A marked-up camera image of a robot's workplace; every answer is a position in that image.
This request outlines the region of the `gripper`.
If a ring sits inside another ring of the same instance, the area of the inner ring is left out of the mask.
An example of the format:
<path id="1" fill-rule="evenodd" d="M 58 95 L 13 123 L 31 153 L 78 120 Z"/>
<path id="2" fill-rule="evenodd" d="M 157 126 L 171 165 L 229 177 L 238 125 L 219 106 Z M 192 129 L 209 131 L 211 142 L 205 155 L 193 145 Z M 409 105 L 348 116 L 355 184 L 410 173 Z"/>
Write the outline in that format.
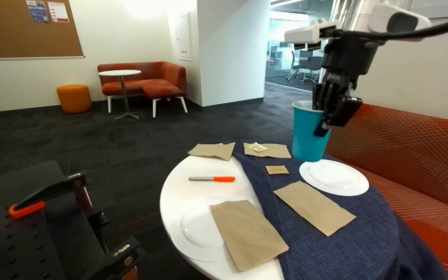
<path id="1" fill-rule="evenodd" d="M 368 73 L 379 46 L 381 42 L 356 37 L 329 40 L 321 62 L 323 83 L 315 83 L 312 89 L 313 109 L 322 112 L 314 135 L 324 137 L 331 129 L 344 127 L 362 106 L 363 100 L 351 94 L 359 76 Z M 343 77 L 344 87 L 351 86 L 344 93 L 338 92 L 336 83 L 325 82 L 329 74 Z"/>

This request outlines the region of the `blue plastic cup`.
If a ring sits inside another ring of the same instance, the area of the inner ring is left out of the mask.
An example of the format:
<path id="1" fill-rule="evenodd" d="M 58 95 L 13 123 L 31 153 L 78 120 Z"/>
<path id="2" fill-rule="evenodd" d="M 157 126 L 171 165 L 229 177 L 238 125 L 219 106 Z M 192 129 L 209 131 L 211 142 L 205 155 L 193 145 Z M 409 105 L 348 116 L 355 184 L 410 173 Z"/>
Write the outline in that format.
<path id="1" fill-rule="evenodd" d="M 292 103 L 294 108 L 294 132 L 292 154 L 304 162 L 320 161 L 324 155 L 330 131 L 325 135 L 315 135 L 322 123 L 321 110 L 314 110 L 312 101 L 301 100 Z"/>

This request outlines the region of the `group of office chairs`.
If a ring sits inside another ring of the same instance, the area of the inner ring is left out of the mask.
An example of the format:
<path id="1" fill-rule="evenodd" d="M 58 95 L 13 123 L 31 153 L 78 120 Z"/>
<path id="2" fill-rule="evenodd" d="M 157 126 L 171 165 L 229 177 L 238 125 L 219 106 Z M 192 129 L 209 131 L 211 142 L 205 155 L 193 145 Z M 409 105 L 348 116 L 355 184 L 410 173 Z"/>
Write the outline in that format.
<path id="1" fill-rule="evenodd" d="M 300 50 L 300 56 L 295 56 L 295 51 L 292 53 L 291 71 L 287 75 L 286 81 L 289 82 L 292 77 L 296 77 L 301 73 L 300 81 L 304 83 L 306 80 L 318 82 L 320 71 L 322 69 L 321 56 L 313 56 L 312 51 Z"/>

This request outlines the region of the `brown paper napkin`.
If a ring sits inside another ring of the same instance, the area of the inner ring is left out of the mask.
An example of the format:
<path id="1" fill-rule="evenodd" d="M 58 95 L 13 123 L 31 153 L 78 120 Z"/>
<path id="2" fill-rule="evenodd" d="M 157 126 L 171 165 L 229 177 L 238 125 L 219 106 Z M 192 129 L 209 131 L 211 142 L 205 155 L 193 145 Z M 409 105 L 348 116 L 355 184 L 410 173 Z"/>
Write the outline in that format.
<path id="1" fill-rule="evenodd" d="M 289 250 L 275 227 L 249 201 L 210 205 L 210 212 L 239 271 L 247 271 Z"/>
<path id="2" fill-rule="evenodd" d="M 261 147 L 264 147 L 265 150 L 256 151 L 254 149 L 251 149 L 250 147 L 253 145 L 260 145 Z M 243 144 L 244 147 L 244 154 L 249 156 L 256 156 L 256 157 L 269 157 L 269 158 L 292 158 L 290 151 L 288 150 L 288 147 L 286 145 L 280 145 L 276 143 L 247 143 L 245 142 Z"/>
<path id="3" fill-rule="evenodd" d="M 301 181 L 290 183 L 274 193 L 327 237 L 356 219 L 354 214 Z"/>
<path id="4" fill-rule="evenodd" d="M 235 142 L 228 144 L 197 144 L 193 149 L 188 151 L 189 156 L 218 158 L 222 161 L 229 161 L 232 157 L 235 148 Z"/>

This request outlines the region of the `white plate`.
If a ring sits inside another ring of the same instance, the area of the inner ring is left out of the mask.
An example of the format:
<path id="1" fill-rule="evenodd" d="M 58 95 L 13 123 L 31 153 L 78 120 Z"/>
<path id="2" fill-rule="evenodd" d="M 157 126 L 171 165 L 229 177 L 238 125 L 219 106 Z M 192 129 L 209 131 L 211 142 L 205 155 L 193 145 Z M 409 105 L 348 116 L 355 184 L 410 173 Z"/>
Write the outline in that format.
<path id="1" fill-rule="evenodd" d="M 226 201 L 245 200 L 244 196 L 207 194 L 184 203 L 171 219 L 170 237 L 186 257 L 201 262 L 220 262 L 231 258 L 215 223 L 210 206 Z"/>
<path id="2" fill-rule="evenodd" d="M 322 159 L 317 162 L 304 162 L 299 172 L 306 183 L 325 193 L 359 196 L 369 190 L 369 181 L 365 175 L 338 161 Z"/>

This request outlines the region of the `orange patterned sofa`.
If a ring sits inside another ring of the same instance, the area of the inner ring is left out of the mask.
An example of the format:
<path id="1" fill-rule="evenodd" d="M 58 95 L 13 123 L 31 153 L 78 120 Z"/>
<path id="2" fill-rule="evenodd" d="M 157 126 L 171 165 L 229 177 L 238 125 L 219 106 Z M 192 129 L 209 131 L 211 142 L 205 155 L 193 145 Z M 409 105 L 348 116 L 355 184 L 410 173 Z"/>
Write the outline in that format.
<path id="1" fill-rule="evenodd" d="M 448 119 L 364 104 L 326 153 L 375 185 L 448 278 Z"/>

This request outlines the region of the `blue cloth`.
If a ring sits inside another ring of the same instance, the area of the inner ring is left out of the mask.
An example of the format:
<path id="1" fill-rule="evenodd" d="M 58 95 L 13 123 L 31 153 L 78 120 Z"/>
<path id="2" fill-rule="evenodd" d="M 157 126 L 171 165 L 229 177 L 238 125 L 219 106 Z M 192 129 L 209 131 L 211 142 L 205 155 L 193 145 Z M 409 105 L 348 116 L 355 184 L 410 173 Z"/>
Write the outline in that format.
<path id="1" fill-rule="evenodd" d="M 275 193 L 303 181 L 295 158 L 244 154 L 244 140 L 236 140 L 233 156 L 262 207 L 289 250 L 279 255 L 285 280 L 448 280 L 436 254 L 391 209 L 373 185 L 359 196 L 324 193 L 356 216 L 327 237 L 297 214 Z M 284 165 L 289 174 L 269 175 L 266 166 Z"/>

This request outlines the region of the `orange sofa with white legs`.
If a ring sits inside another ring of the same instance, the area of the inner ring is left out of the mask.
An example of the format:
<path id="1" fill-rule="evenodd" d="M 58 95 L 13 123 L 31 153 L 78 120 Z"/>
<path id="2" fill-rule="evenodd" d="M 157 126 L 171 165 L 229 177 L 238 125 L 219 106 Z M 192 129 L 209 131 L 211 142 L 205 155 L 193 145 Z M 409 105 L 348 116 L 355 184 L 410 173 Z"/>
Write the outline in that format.
<path id="1" fill-rule="evenodd" d="M 185 97 L 188 93 L 186 69 L 167 61 L 137 63 L 107 63 L 97 67 L 98 73 L 109 70 L 140 70 L 141 73 L 124 78 L 127 96 L 144 94 L 152 101 L 152 116 L 156 117 L 157 102 L 177 98 L 188 112 Z M 112 112 L 112 98 L 121 96 L 118 77 L 100 77 L 101 92 L 107 96 L 107 110 Z"/>

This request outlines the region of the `round white side table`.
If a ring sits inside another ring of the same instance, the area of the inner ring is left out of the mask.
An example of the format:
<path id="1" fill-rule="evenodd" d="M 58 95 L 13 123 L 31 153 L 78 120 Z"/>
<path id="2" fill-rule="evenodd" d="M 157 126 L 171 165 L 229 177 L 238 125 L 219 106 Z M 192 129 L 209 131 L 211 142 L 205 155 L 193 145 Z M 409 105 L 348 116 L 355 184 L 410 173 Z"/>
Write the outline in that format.
<path id="1" fill-rule="evenodd" d="M 114 120 L 118 121 L 119 119 L 125 118 L 125 117 L 131 117 L 133 119 L 139 119 L 138 116 L 136 116 L 134 113 L 130 110 L 130 105 L 128 101 L 128 96 L 126 92 L 126 85 L 124 78 L 127 76 L 133 76 L 140 74 L 140 70 L 109 70 L 109 71 L 101 71 L 98 74 L 102 77 L 118 77 L 120 84 L 121 84 L 121 92 L 123 96 L 124 106 L 125 106 L 125 112 L 122 113 L 119 117 L 116 117 Z"/>

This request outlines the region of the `orange round pouf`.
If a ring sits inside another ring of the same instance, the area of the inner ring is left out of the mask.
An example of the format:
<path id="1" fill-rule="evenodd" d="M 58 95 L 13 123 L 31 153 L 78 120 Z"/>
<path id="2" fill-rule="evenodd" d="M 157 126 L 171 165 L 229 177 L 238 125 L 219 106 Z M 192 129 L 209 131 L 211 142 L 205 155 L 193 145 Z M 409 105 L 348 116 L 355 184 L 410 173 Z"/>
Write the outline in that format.
<path id="1" fill-rule="evenodd" d="M 86 85 L 64 85 L 57 87 L 56 92 L 65 113 L 80 114 L 92 109 L 92 99 Z"/>

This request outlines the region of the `white red poster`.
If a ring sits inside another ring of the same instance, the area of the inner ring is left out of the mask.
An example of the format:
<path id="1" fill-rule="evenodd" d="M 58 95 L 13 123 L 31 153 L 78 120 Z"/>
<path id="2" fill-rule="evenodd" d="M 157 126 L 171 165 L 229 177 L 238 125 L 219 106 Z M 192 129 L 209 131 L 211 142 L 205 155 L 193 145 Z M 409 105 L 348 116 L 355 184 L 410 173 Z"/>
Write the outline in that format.
<path id="1" fill-rule="evenodd" d="M 67 6 L 63 2 L 48 2 L 50 16 L 55 23 L 70 23 Z"/>

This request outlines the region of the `black orange bar clamp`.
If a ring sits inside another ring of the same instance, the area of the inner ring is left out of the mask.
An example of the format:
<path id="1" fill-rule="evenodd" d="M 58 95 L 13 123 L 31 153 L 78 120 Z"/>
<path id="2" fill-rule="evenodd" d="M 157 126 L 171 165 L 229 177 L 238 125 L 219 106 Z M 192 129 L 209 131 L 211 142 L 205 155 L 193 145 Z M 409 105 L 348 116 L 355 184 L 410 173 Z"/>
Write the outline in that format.
<path id="1" fill-rule="evenodd" d="M 140 280 L 137 264 L 146 257 L 146 252 L 133 237 L 112 249 L 107 246 L 102 228 L 109 220 L 103 211 L 92 206 L 87 185 L 84 171 L 64 177 L 11 205 L 9 215 L 21 219 L 44 210 L 48 225 L 55 227 L 51 234 L 57 248 L 69 250 L 67 258 L 72 257 L 72 252 L 92 257 L 93 251 L 89 249 L 92 238 L 85 234 L 93 233 L 102 253 L 94 257 L 79 280 Z"/>

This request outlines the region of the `blue poster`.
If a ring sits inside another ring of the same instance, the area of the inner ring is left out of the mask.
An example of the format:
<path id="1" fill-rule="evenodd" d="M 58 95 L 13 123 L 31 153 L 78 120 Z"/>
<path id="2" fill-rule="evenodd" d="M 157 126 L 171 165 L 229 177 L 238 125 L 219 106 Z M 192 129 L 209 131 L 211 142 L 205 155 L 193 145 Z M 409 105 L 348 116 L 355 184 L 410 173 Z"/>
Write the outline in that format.
<path id="1" fill-rule="evenodd" d="M 26 5 L 32 21 L 44 23 L 49 21 L 46 3 L 44 1 L 26 0 Z"/>

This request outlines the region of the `cork board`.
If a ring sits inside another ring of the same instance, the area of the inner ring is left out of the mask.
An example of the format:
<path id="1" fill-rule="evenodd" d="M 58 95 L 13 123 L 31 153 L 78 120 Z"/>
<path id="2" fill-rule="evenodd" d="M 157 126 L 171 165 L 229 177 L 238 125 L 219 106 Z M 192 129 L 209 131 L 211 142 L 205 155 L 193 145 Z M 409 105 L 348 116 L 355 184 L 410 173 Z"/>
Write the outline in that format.
<path id="1" fill-rule="evenodd" d="M 49 21 L 34 22 L 26 0 L 0 0 L 0 59 L 83 58 L 70 0 L 40 0 Z M 52 21 L 48 2 L 63 2 L 70 23 Z"/>

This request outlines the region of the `white wall panel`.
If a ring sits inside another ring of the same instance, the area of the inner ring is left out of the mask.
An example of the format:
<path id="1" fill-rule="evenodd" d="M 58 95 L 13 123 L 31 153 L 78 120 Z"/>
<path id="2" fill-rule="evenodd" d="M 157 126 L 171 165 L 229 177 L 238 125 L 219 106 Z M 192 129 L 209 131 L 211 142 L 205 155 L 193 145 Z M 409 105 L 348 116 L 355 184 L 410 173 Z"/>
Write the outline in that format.
<path id="1" fill-rule="evenodd" d="M 192 36 L 190 13 L 181 14 L 175 20 L 175 34 L 178 58 L 184 61 L 192 61 Z"/>

